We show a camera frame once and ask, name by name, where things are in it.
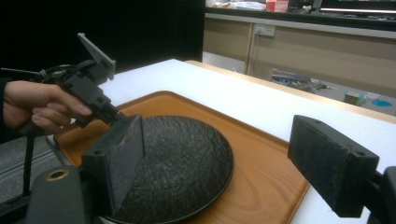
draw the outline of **blue object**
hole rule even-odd
[[[373,105],[377,105],[377,106],[392,106],[392,103],[389,102],[389,101],[373,100]]]

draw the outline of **sleeve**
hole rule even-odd
[[[3,120],[3,102],[4,102],[4,89],[6,88],[7,83],[11,79],[9,78],[0,78],[0,144],[10,141],[12,139],[17,138],[18,136],[12,134],[11,130],[6,127],[4,120]]]

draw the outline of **white table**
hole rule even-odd
[[[117,74],[101,88],[113,105],[155,91],[172,91],[288,142],[293,116],[308,116],[377,154],[379,172],[396,165],[396,118],[254,77],[204,67],[170,60]],[[292,223],[366,223],[368,216],[365,209],[361,218],[339,218],[310,188]]]

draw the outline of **dark background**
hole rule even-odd
[[[205,0],[14,0],[0,8],[1,67],[39,71],[90,59],[77,33],[117,62],[116,73],[202,60]]]

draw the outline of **wooden tray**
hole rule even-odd
[[[223,194],[188,223],[290,223],[308,183],[288,159],[289,143],[169,91],[136,99],[119,109],[143,117],[179,115],[218,129],[233,148],[233,179]],[[57,147],[72,164],[107,129],[100,120],[85,129],[66,127],[55,135]]]

